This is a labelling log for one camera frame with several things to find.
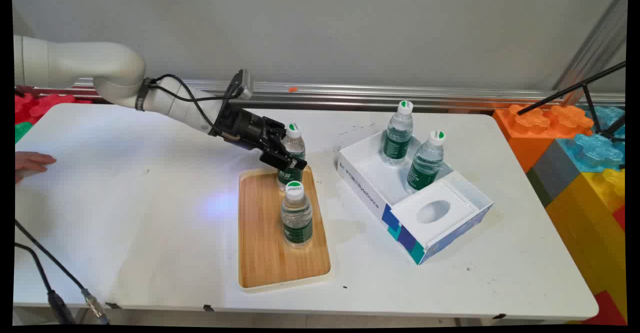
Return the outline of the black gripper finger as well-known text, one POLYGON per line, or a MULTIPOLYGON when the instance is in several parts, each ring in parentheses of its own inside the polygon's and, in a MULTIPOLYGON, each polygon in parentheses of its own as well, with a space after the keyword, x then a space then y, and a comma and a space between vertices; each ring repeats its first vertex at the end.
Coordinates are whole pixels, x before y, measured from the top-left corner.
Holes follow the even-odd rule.
POLYGON ((274 119, 263 117, 263 141, 281 142, 286 135, 286 126, 274 119))
POLYGON ((295 157, 281 143, 263 144, 259 160, 278 171, 285 171, 288 168, 303 171, 307 167, 305 159, 295 157))

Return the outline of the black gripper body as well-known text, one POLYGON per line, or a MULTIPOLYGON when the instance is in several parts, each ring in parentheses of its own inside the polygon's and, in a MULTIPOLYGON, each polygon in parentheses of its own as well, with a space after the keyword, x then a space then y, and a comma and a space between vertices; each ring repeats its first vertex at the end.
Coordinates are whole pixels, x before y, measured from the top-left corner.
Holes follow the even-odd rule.
POLYGON ((248 151, 269 151, 272 120, 233 104, 224 104, 215 119, 215 136, 248 151))

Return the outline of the person's bare hand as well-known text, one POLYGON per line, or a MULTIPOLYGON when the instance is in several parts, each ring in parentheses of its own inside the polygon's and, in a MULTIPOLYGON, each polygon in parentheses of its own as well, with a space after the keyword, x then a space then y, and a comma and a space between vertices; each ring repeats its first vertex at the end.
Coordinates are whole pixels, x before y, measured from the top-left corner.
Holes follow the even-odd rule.
POLYGON ((48 166, 55 164, 57 160, 48 154, 36 151, 16 151, 14 153, 14 182, 20 183, 23 178, 46 172, 48 166))

